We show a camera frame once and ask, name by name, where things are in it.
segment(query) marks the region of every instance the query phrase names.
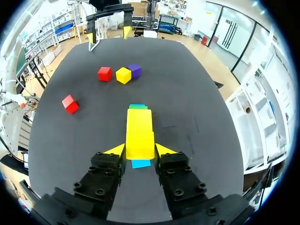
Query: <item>yellow cube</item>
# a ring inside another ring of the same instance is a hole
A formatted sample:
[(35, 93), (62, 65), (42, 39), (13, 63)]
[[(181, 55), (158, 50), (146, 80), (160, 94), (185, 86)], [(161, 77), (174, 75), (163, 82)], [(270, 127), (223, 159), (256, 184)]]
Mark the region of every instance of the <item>yellow cube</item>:
[(126, 84), (131, 80), (131, 70), (122, 67), (116, 72), (117, 81)]
[(126, 159), (154, 159), (154, 132), (126, 133)]
[(152, 114), (150, 109), (127, 110), (127, 132), (152, 132)]

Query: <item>blue box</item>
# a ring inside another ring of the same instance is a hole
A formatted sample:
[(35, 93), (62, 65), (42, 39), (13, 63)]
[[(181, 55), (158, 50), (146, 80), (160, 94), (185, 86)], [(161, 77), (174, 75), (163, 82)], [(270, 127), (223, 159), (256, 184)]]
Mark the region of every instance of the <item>blue box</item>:
[(145, 104), (130, 104), (131, 106), (145, 106)]
[(141, 167), (147, 167), (151, 166), (151, 161), (149, 159), (146, 160), (131, 160), (132, 168), (141, 168)]

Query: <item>red cube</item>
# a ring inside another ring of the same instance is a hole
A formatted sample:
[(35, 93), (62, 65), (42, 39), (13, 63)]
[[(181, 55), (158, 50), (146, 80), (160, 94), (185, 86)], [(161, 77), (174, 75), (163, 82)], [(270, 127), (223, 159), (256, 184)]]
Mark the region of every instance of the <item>red cube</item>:
[(71, 95), (68, 95), (64, 100), (62, 100), (62, 104), (69, 114), (73, 114), (79, 109), (78, 104), (74, 101)]
[(110, 67), (101, 67), (98, 71), (98, 77), (101, 81), (110, 81), (112, 75), (113, 72)]

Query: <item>trash bin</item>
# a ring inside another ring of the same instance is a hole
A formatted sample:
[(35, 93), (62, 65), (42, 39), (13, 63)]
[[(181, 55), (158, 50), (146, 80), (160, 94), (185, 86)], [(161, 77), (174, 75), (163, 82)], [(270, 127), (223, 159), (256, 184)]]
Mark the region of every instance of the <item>trash bin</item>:
[(199, 41), (199, 40), (200, 40), (200, 37), (201, 37), (201, 36), (200, 36), (199, 34), (195, 34), (195, 35), (194, 35), (194, 39), (195, 39), (196, 41)]

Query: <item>wooden floor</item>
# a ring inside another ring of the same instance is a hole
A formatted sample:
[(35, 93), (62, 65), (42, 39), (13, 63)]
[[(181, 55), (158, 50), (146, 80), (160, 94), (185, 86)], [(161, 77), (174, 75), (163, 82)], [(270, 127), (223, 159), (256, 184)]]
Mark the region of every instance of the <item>wooden floor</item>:
[[(108, 32), (108, 38), (122, 37), (122, 35), (122, 30), (110, 30)], [(202, 45), (201, 42), (194, 40), (192, 37), (159, 33), (158, 38), (162, 37), (168, 40), (180, 41), (182, 44), (184, 44), (184, 46), (203, 65), (211, 78), (214, 81), (224, 85), (219, 89), (224, 100), (226, 100), (238, 88), (239, 83), (236, 81), (230, 70), (222, 63), (222, 61), (214, 54), (214, 52), (212, 52), (206, 46)], [(88, 42), (86, 35), (81, 35), (81, 38), (83, 43)], [(54, 61), (49, 66), (46, 67), (49, 76), (46, 74), (46, 71), (43, 70), (46, 80), (49, 80), (60, 62), (77, 44), (79, 44), (79, 39), (75, 40), (75, 38), (61, 42), (62, 52), (54, 59)], [(35, 92), (39, 97), (42, 95), (43, 89), (35, 78), (29, 77), (26, 85), (26, 89), (30, 93)]]

